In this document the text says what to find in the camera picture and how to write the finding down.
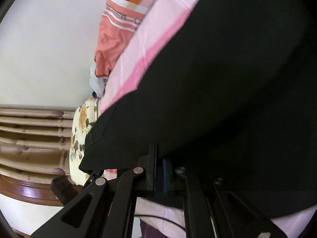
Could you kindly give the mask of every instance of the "pink stripe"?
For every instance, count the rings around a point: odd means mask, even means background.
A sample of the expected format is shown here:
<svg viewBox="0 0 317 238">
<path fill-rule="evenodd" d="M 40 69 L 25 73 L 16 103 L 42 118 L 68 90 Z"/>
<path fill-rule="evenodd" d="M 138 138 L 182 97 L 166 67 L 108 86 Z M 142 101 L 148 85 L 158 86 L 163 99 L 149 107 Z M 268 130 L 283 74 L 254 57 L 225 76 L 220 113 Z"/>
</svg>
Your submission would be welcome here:
<svg viewBox="0 0 317 238">
<path fill-rule="evenodd" d="M 184 25 L 186 19 L 190 15 L 191 10 L 185 9 L 183 13 L 178 17 L 178 19 L 171 25 L 167 31 L 161 36 L 161 38 L 146 52 L 135 65 L 131 75 L 125 81 L 125 83 L 119 88 L 117 94 L 109 103 L 108 106 L 102 109 L 101 113 L 107 110 L 111 105 L 117 102 L 125 94 L 137 89 L 143 75 L 149 68 L 152 61 L 158 55 L 158 53 L 163 49 L 163 47 L 170 41 L 170 39 L 177 33 L 177 31 Z"/>
</svg>

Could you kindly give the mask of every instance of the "black cable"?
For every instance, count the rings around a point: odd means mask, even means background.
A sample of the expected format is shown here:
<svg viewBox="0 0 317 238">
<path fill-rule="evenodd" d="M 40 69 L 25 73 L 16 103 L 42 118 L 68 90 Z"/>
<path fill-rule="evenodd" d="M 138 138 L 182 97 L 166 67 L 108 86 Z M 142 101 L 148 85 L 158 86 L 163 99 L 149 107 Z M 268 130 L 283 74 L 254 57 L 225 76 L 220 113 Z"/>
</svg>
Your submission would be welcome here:
<svg viewBox="0 0 317 238">
<path fill-rule="evenodd" d="M 178 226 L 179 228 L 181 228 L 184 232 L 186 232 L 186 231 L 185 231 L 185 228 L 182 227 L 180 224 L 175 223 L 175 222 L 173 222 L 172 220 L 169 220 L 169 219 L 164 218 L 164 217 L 161 217 L 161 216 L 155 216 L 155 215 L 134 215 L 134 216 L 136 216 L 136 217 L 152 217 L 152 218 L 158 218 L 158 219 L 167 221 L 167 222 L 169 222 L 169 223 L 171 223 L 171 224 L 173 224 L 173 225 L 176 225 L 176 226 Z"/>
</svg>

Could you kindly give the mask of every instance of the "plastic bag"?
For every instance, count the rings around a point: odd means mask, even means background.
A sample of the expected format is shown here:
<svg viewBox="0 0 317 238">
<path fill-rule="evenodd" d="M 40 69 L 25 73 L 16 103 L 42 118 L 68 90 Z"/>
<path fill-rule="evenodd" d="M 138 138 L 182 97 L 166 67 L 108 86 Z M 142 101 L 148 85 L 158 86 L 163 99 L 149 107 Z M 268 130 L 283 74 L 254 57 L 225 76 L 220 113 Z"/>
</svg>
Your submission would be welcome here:
<svg viewBox="0 0 317 238">
<path fill-rule="evenodd" d="M 105 87 L 108 82 L 108 77 L 97 78 L 95 75 L 95 68 L 96 68 L 96 64 L 94 63 L 90 67 L 89 85 L 92 87 L 92 89 L 94 90 L 94 92 L 97 94 L 98 97 L 102 97 L 105 93 Z"/>
</svg>

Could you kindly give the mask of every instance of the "folded clothes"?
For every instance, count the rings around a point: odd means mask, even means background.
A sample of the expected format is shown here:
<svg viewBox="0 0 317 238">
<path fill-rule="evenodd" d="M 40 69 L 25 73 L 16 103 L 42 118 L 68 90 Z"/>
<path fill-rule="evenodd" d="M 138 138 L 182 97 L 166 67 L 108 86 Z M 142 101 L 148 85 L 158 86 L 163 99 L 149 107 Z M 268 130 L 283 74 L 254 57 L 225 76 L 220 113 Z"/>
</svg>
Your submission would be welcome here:
<svg viewBox="0 0 317 238">
<path fill-rule="evenodd" d="M 155 0 L 107 0 L 95 52 L 97 77 L 108 76 Z"/>
<path fill-rule="evenodd" d="M 148 67 L 183 26 L 198 0 L 156 0 L 118 58 L 99 99 L 100 116 L 125 94 L 137 89 Z"/>
</svg>

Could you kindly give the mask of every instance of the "black metal bracket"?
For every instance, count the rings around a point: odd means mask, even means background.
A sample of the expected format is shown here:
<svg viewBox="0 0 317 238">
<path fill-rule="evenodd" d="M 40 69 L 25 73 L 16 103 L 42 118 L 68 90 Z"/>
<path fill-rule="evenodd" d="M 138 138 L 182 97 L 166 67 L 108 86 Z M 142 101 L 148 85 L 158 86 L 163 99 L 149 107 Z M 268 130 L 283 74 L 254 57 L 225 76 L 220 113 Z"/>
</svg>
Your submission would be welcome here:
<svg viewBox="0 0 317 238">
<path fill-rule="evenodd" d="M 151 197 L 156 186 L 156 143 L 138 166 L 107 181 L 93 172 L 87 187 L 35 231 L 31 238 L 130 238 L 137 197 Z M 182 196 L 187 238 L 287 238 L 249 201 L 225 190 L 221 179 L 201 183 L 194 172 L 163 160 L 164 193 Z M 54 183 L 63 198 L 63 179 Z"/>
</svg>

